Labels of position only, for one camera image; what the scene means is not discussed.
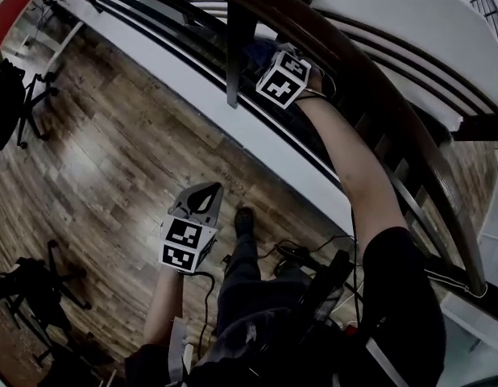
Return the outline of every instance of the shoe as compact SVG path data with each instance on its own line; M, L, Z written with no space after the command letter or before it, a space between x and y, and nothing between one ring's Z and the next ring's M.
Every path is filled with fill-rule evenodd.
M253 235L255 229L255 214L251 208L240 208L234 216L236 236Z

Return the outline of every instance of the black t-shirt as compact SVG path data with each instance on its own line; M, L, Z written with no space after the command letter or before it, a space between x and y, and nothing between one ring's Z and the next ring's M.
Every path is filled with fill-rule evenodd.
M336 337L323 335L319 340L326 349L343 348L339 352L344 358L342 365L328 368L330 365L326 364L327 372L336 369L342 387L394 385L365 348L370 337L409 387L437 384L443 370L446 332L423 265L423 255L404 228L383 231L367 246L363 256L363 321L357 335L343 346L337 345ZM127 386L167 385L167 362L168 347L154 344L141 347L126 360ZM318 373L319 369L309 368L308 362L305 358L301 371ZM201 369L201 377L191 377L188 386L219 385L216 381L227 373L237 374L237 370L229 369L235 365L233 360L207 364ZM276 371L288 370L277 368Z

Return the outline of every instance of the desk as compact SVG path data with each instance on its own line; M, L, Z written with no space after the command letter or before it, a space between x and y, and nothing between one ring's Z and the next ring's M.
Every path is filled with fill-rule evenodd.
M64 48L79 31L83 23L77 23L60 44L42 31L37 30L37 25L33 24L29 17L25 15L25 11L32 1L33 0L0 0L0 47L3 45L7 35L13 27L20 28L32 38L35 38L40 43L49 47L54 51L54 55L44 68L42 76L45 77L57 57L63 52Z

